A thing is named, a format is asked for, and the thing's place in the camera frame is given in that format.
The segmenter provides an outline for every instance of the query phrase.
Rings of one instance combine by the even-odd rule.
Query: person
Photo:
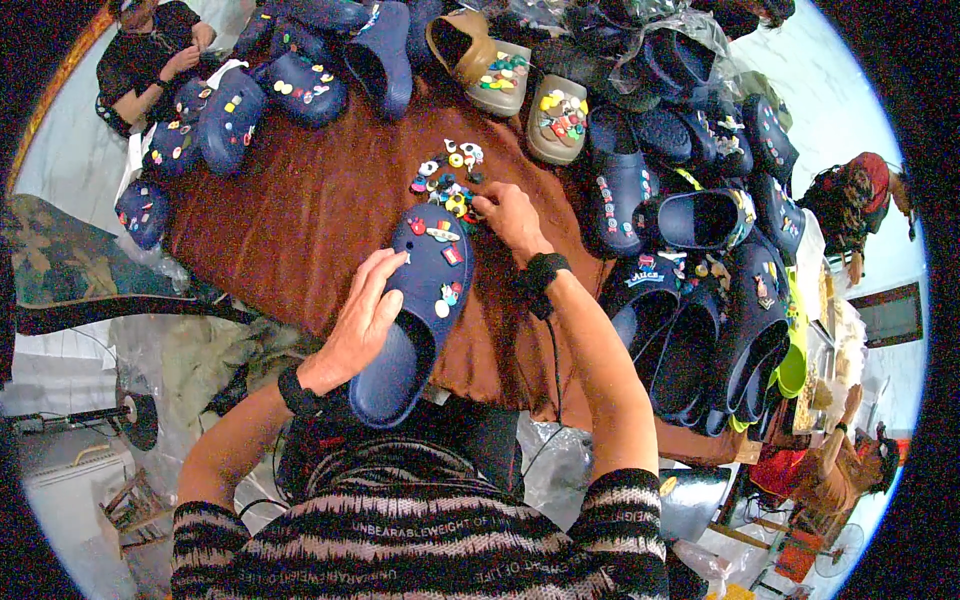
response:
[[[100,101],[128,125],[172,121],[173,98],[217,34],[174,0],[110,0],[117,35],[97,63]]]
[[[766,29],[778,29],[797,11],[793,0],[694,0],[690,8],[713,12],[727,41],[752,34],[761,19]]]
[[[847,394],[844,416],[826,443],[813,450],[767,450],[750,466],[750,480],[762,490],[806,506],[822,515],[849,510],[868,493],[887,493],[897,476],[900,448],[879,426],[876,439],[858,430],[856,445],[847,425],[860,407],[863,388]]]
[[[867,234],[880,230],[891,198],[909,221],[910,239],[914,239],[913,203],[907,192],[903,178],[890,169],[883,156],[864,152],[817,175],[797,205],[809,208],[817,217],[827,256],[850,253],[847,273],[856,285],[863,277]]]
[[[495,182],[485,193],[473,205],[520,269],[553,252],[517,186]],[[302,388],[323,395],[378,354],[404,300],[383,291],[406,257],[380,250],[359,267],[325,345],[294,367]],[[666,597],[649,398],[574,274],[557,270],[545,295],[577,355],[593,414],[591,483],[568,533],[494,487],[468,458],[388,431],[324,456],[310,499],[251,537],[234,512],[234,491],[295,414],[273,383],[227,412],[183,463],[174,597]]]

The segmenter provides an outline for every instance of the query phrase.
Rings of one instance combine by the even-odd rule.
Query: black wristband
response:
[[[323,396],[317,396],[310,390],[302,388],[300,379],[297,377],[298,366],[284,369],[276,380],[276,385],[280,389],[283,403],[291,413],[298,417],[315,417],[323,411],[326,401]]]
[[[530,312],[543,321],[553,314],[553,304],[546,296],[546,287],[557,278],[560,269],[570,270],[570,263],[562,254],[535,254],[527,263],[527,268],[520,271],[516,284],[524,294]]]

